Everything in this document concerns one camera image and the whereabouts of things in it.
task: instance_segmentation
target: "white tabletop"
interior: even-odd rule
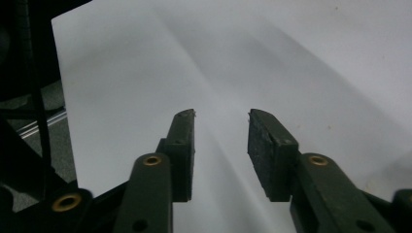
[[[52,21],[80,187],[126,181],[195,109],[175,232],[295,232],[247,155],[248,111],[390,200],[412,176],[412,2],[94,0]]]

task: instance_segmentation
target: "black plastic part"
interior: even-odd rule
[[[87,214],[87,232],[112,233],[127,183],[94,198]]]
[[[303,154],[296,174],[319,222],[316,232],[395,232],[332,159]]]
[[[386,220],[392,219],[392,213],[391,213],[392,203],[387,202],[365,191],[360,190],[360,192],[363,193],[364,197],[366,197],[369,203],[376,209],[377,212],[379,212],[379,214],[384,219]]]
[[[295,183],[292,195],[291,215],[296,232],[318,232],[319,222],[300,183]]]
[[[250,112],[248,154],[257,177],[272,202],[291,199],[291,171],[295,164],[298,143],[279,120],[264,111]]]
[[[194,161],[193,109],[176,114],[166,139],[159,142],[156,152],[165,153],[172,164],[173,202],[191,199]]]
[[[412,232],[412,189],[403,189],[395,193],[391,211],[396,231]]]
[[[114,233],[172,232],[170,161],[161,153],[139,157],[121,202]]]

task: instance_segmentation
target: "metal bar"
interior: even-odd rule
[[[64,120],[65,118],[67,118],[67,113],[66,113],[66,110],[63,109],[62,111],[58,112],[54,116],[51,116],[50,118],[48,118],[48,127],[60,122],[61,120]],[[22,139],[30,137],[31,135],[37,132],[39,132],[39,126],[37,125],[37,121],[27,124],[26,126],[17,130],[18,135]]]
[[[296,174],[319,222],[318,233],[395,232],[332,159],[303,154]]]
[[[300,153],[296,139],[275,116],[251,110],[248,154],[270,201],[289,201],[292,166]]]
[[[134,163],[114,233],[172,232],[170,160],[161,153],[139,157]]]

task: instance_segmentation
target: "white sheet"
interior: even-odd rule
[[[194,108],[175,232],[295,232],[247,155],[248,111],[390,200],[412,176],[412,2],[94,0],[53,20],[79,185],[101,194]]]

